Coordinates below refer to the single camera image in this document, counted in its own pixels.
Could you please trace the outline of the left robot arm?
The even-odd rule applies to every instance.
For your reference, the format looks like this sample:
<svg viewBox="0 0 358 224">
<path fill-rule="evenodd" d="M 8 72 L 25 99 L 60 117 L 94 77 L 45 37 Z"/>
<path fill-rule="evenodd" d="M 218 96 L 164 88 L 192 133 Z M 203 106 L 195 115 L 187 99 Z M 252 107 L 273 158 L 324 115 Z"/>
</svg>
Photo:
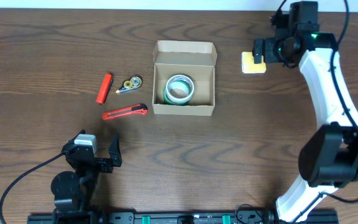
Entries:
<svg viewBox="0 0 358 224">
<path fill-rule="evenodd" d="M 108 148 L 109 157 L 96 157 L 96 136 L 80 131 L 62 147 L 62 154 L 74 171 L 56 175 L 51 183 L 55 211 L 53 223 L 109 223 L 109 215 L 91 204 L 101 173 L 112 173 L 122 164 L 119 135 Z"/>
</svg>

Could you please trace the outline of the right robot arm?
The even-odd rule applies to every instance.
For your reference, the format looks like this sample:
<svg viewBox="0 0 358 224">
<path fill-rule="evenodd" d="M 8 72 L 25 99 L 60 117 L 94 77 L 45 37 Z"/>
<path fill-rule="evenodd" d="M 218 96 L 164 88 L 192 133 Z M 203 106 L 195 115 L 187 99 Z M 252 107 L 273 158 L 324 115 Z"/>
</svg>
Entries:
<svg viewBox="0 0 358 224">
<path fill-rule="evenodd" d="M 260 215 L 262 223 L 310 223 L 324 198 L 358 181 L 358 110 L 341 71 L 340 39 L 321 32 L 315 2 L 295 2 L 272 17 L 275 35 L 256 39 L 242 54 L 244 73 L 264 73 L 269 63 L 298 68 L 308 85 L 317 130 L 301 149 L 298 177 Z"/>
</svg>

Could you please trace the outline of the yellow sticky note pad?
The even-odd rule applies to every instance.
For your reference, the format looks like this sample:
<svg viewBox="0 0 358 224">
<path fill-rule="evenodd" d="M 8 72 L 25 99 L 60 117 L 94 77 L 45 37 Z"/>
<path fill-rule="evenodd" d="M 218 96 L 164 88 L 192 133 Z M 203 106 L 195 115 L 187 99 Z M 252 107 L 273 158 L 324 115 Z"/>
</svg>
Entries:
<svg viewBox="0 0 358 224">
<path fill-rule="evenodd" d="M 265 62 L 255 63 L 252 52 L 241 53 L 241 67 L 244 74 L 257 74 L 266 72 Z"/>
</svg>

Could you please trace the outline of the correction tape dispenser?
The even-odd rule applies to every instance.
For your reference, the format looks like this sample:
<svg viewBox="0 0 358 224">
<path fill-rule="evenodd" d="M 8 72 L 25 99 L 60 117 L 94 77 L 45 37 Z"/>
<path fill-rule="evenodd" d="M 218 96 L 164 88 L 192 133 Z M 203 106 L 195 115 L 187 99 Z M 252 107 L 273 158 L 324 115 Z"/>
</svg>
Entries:
<svg viewBox="0 0 358 224">
<path fill-rule="evenodd" d="M 140 75 L 134 75 L 127 80 L 124 80 L 121 87 L 116 90 L 116 93 L 125 93 L 136 90 L 143 84 L 143 79 Z"/>
</svg>

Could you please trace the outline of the green tape roll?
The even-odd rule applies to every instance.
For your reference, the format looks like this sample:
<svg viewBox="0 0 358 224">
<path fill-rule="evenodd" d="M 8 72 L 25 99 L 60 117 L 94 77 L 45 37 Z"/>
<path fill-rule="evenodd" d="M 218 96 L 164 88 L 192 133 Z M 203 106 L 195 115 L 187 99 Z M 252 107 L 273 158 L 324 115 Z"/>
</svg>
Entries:
<svg viewBox="0 0 358 224">
<path fill-rule="evenodd" d="M 169 98 L 168 96 L 168 90 L 167 88 L 165 87 L 163 89 L 163 99 L 164 99 L 164 102 L 166 102 L 166 104 L 169 104 L 169 105 L 176 105 L 176 106 L 186 106 L 190 103 L 190 100 L 192 98 L 192 95 L 188 95 L 187 97 L 185 97 L 184 99 L 176 99 L 176 100 L 172 100 Z"/>
</svg>

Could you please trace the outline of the white tape roll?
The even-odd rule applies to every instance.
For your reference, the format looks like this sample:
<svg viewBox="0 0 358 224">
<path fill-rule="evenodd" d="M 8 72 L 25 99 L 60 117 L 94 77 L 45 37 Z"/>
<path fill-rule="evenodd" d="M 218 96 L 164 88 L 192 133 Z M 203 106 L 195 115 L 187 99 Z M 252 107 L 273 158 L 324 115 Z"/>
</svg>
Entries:
<svg viewBox="0 0 358 224">
<path fill-rule="evenodd" d="M 186 75 L 174 75 L 172 76 L 165 87 L 168 90 L 168 96 L 172 100 L 184 99 L 188 95 L 194 95 L 195 84 L 193 80 Z"/>
</svg>

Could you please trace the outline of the red stapler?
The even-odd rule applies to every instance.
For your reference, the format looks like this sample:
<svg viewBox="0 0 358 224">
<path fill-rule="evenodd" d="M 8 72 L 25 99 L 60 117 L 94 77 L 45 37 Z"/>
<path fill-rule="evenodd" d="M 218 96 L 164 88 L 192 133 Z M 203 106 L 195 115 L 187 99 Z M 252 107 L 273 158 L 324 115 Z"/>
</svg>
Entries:
<svg viewBox="0 0 358 224">
<path fill-rule="evenodd" d="M 113 74 L 112 73 L 105 74 L 105 76 L 103 78 L 103 82 L 100 86 L 98 95 L 96 97 L 97 104 L 99 104 L 99 105 L 105 104 L 105 101 L 106 101 L 108 93 L 111 89 L 112 83 L 113 83 Z"/>
</svg>

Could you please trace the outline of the red utility knife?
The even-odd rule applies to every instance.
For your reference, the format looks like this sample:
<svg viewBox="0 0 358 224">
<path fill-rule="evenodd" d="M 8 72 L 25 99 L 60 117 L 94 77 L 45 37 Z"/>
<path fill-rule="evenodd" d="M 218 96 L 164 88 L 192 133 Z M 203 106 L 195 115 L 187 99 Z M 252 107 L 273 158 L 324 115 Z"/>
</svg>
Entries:
<svg viewBox="0 0 358 224">
<path fill-rule="evenodd" d="M 132 114 L 147 114 L 147 113 L 148 113 L 148 107 L 143 103 L 139 103 L 136 105 L 104 112 L 102 114 L 102 119 L 107 121 L 107 120 L 112 120 Z"/>
</svg>

